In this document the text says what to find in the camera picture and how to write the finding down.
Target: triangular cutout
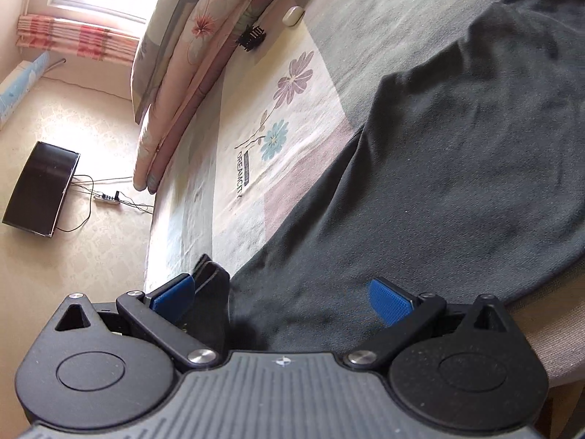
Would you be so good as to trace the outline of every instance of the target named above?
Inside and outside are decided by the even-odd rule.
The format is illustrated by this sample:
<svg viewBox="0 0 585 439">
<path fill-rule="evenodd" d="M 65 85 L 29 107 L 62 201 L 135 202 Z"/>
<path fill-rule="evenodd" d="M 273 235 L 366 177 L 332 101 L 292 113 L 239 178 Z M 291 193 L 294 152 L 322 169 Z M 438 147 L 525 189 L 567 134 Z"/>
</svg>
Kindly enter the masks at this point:
<svg viewBox="0 0 585 439">
<path fill-rule="evenodd" d="M 65 312 L 65 315 L 60 319 L 55 330 L 58 332 L 65 332 L 67 330 L 75 330 L 76 328 L 87 328 L 90 326 L 90 321 L 87 320 L 86 313 L 80 305 L 70 305 Z"/>
<path fill-rule="evenodd" d="M 504 322 L 499 318 L 498 312 L 490 305 L 485 305 L 479 313 L 473 327 L 479 330 L 492 330 L 495 332 L 505 333 L 508 329 Z"/>
</svg>

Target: floor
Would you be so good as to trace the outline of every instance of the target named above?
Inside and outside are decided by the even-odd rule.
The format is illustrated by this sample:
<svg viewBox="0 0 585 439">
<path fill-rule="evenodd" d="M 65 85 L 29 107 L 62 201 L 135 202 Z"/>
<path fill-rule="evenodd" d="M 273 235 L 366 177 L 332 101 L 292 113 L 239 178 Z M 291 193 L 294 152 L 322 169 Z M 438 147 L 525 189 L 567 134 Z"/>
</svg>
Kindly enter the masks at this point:
<svg viewBox="0 0 585 439">
<path fill-rule="evenodd" d="M 97 180 L 132 175 L 138 134 L 130 101 L 41 79 L 0 131 L 0 213 L 37 140 L 81 153 L 76 173 Z M 136 202 L 154 201 L 135 192 L 130 181 L 98 189 L 111 195 L 120 190 Z M 89 202 L 88 195 L 70 189 L 58 226 L 77 226 Z M 142 287 L 150 219 L 128 206 L 93 202 L 83 228 L 57 231 L 50 239 L 0 225 L 0 439 L 12 439 L 27 427 L 14 374 L 63 298 L 83 292 L 94 302 L 113 301 Z"/>
</svg>

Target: bed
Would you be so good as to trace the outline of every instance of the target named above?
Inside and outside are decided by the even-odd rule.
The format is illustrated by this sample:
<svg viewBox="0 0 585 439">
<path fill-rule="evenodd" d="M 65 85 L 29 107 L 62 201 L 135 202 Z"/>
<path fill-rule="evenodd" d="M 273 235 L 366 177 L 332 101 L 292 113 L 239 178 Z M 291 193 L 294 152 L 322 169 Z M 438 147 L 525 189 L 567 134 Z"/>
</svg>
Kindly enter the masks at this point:
<svg viewBox="0 0 585 439">
<path fill-rule="evenodd" d="M 495 1 L 273 0 L 256 22 L 264 42 L 233 52 L 166 168 L 144 289 L 203 253 L 236 274 L 362 129 L 382 77 L 429 60 Z M 504 295 L 552 386 L 585 378 L 584 267 Z"/>
</svg>

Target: red striped curtain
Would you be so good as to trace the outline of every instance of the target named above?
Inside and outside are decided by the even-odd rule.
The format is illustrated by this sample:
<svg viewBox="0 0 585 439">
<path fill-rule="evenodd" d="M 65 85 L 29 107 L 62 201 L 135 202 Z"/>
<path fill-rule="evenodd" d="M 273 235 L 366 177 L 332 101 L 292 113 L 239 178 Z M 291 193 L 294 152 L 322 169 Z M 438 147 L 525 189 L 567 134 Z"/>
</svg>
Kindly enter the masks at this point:
<svg viewBox="0 0 585 439">
<path fill-rule="evenodd" d="M 18 19 L 17 46 L 132 66 L 139 39 L 123 31 L 39 14 Z"/>
</svg>

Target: dark gray cloth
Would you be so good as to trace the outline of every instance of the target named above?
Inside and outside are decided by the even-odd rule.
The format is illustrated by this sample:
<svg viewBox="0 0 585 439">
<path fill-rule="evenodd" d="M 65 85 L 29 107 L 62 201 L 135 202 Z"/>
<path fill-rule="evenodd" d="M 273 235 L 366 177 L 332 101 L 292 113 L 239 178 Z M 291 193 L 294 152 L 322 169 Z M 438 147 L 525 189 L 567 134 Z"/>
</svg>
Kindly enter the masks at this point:
<svg viewBox="0 0 585 439">
<path fill-rule="evenodd" d="M 517 299 L 585 251 L 584 0 L 503 0 L 385 77 L 364 127 L 232 280 L 232 347 L 344 352 L 368 282 Z"/>
</svg>

